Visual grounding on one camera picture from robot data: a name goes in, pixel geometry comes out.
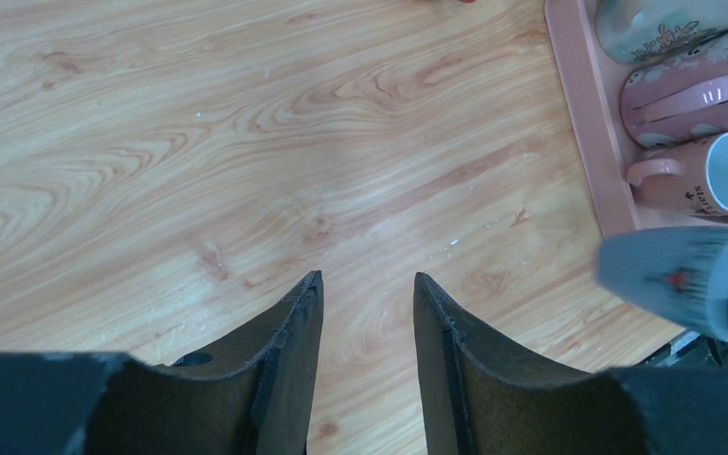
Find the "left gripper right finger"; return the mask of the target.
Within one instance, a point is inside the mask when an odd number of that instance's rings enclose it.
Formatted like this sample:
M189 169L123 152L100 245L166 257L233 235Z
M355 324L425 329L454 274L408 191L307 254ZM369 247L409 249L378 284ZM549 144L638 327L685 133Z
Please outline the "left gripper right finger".
M500 333L425 273L413 323L431 454L728 454L728 368L582 372Z

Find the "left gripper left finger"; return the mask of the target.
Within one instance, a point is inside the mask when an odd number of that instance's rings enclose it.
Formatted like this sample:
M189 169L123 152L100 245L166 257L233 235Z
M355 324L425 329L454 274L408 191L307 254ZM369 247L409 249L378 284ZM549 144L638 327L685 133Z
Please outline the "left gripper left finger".
M303 454L323 281L171 365L121 352L0 353L0 454Z

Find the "grey-blue dotted mug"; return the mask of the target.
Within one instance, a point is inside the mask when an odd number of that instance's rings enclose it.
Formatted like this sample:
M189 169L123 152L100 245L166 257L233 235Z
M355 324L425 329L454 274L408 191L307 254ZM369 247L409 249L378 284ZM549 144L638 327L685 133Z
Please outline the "grey-blue dotted mug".
M595 278L622 300L728 342L728 227L662 227L613 235Z

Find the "small pink dotted mug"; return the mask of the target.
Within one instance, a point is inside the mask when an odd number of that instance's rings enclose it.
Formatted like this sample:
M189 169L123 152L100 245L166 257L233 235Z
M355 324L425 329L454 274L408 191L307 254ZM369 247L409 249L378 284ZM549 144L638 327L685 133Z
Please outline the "small pink dotted mug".
M668 149L628 167L636 202L691 216L728 216L728 132Z

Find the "pink upside-down mug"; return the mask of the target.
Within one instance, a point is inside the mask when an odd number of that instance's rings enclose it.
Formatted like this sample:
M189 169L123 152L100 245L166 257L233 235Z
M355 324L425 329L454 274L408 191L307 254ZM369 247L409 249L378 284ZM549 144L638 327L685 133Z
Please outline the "pink upside-down mug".
M630 73L619 111L649 149L728 132L728 31Z

